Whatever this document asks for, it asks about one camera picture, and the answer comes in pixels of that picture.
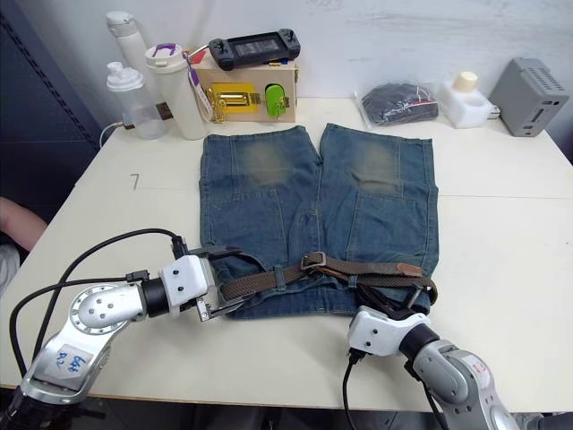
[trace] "white container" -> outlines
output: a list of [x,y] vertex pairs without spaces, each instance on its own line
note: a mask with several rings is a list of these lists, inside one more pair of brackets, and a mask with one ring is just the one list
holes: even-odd
[[165,134],[158,109],[144,86],[143,75],[131,67],[124,68],[120,62],[109,63],[107,69],[107,87],[116,94],[137,134],[142,139],[157,139]]
[[127,65],[143,74],[151,100],[155,104],[163,103],[165,99],[161,97],[153,73],[145,61],[147,45],[137,30],[133,15],[128,12],[112,11],[106,14],[106,20],[109,31],[115,36],[117,44],[127,60]]
[[493,104],[476,87],[477,75],[471,72],[462,72],[453,82],[440,86],[440,108],[456,128],[480,127],[493,110]]
[[189,83],[187,61],[175,43],[159,44],[145,53],[147,64],[185,139],[202,139],[207,129]]

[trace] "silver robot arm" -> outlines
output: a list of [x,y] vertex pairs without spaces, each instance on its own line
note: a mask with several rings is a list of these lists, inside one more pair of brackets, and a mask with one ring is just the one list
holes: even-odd
[[13,402],[0,418],[0,430],[44,428],[84,400],[109,358],[111,342],[130,323],[196,306],[202,321],[231,312],[248,297],[218,309],[204,296],[215,282],[209,258],[235,249],[196,250],[159,271],[159,278],[125,285],[99,284],[72,302],[65,325],[36,356]]
[[502,405],[489,367],[475,354],[440,340],[423,314],[393,320],[361,306],[350,323],[350,347],[375,356],[401,352],[406,370],[440,404],[450,430],[519,430]]

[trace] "jeans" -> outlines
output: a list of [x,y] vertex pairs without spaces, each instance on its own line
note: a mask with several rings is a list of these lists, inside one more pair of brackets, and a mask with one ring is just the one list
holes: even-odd
[[[222,282],[274,271],[278,286],[231,316],[354,314],[355,278],[285,285],[281,269],[322,251],[355,262],[407,262],[430,276],[438,262],[438,188],[432,141],[328,124],[316,152],[304,127],[209,135],[201,158],[201,243],[235,245],[252,258],[212,263]],[[410,290],[380,288],[405,300]],[[423,292],[416,304],[429,311]]]

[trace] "person's arm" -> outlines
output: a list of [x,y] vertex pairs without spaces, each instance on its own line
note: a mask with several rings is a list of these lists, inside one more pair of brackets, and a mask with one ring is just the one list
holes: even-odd
[[0,197],[0,230],[22,248],[31,251],[46,226],[46,222],[34,212]]

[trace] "bottle cap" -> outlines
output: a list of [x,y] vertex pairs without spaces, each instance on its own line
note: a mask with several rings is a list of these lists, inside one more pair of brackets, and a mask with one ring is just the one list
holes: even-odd
[[113,92],[137,90],[145,83],[143,75],[131,67],[125,67],[119,61],[107,65],[109,76],[107,87]]
[[133,15],[123,11],[111,11],[106,13],[107,27],[116,37],[130,36],[137,33],[137,27]]
[[148,67],[157,74],[173,73],[187,67],[183,49],[176,43],[160,43],[145,52]]
[[477,87],[477,74],[472,72],[460,73],[452,87],[459,92],[472,92]]

